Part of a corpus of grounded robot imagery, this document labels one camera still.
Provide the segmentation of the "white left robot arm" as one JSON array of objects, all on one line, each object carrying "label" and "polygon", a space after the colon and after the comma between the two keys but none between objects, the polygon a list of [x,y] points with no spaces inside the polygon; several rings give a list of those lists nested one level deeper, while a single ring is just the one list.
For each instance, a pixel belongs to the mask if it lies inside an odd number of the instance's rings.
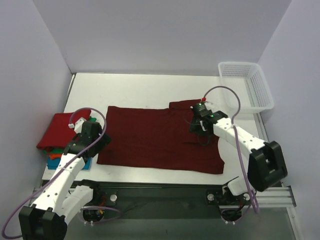
[{"label": "white left robot arm", "polygon": [[99,205],[103,201],[100,185],[93,180],[82,180],[69,193],[87,161],[111,142],[98,122],[84,121],[79,129],[65,147],[59,166],[40,195],[18,214],[24,240],[62,240],[68,224],[82,207]]}]

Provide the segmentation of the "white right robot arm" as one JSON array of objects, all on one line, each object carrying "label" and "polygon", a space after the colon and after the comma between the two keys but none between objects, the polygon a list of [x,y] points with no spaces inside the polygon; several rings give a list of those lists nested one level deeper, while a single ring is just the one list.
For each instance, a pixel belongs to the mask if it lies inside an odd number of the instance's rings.
[{"label": "white right robot arm", "polygon": [[222,200],[233,204],[242,194],[253,197],[288,176],[282,148],[276,141],[267,142],[237,126],[222,111],[213,112],[204,102],[190,107],[189,132],[198,136],[219,137],[236,148],[242,176],[230,180],[222,190]]}]

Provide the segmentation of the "dark red t shirt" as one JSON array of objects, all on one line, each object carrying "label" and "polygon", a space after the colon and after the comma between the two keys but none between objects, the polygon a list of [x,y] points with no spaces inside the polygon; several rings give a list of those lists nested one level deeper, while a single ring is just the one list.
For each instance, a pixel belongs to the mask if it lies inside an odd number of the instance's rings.
[{"label": "dark red t shirt", "polygon": [[222,174],[225,163],[219,154],[219,138],[189,131],[191,106],[199,102],[174,101],[163,109],[109,106],[106,133],[111,142],[98,154],[97,163]]}]

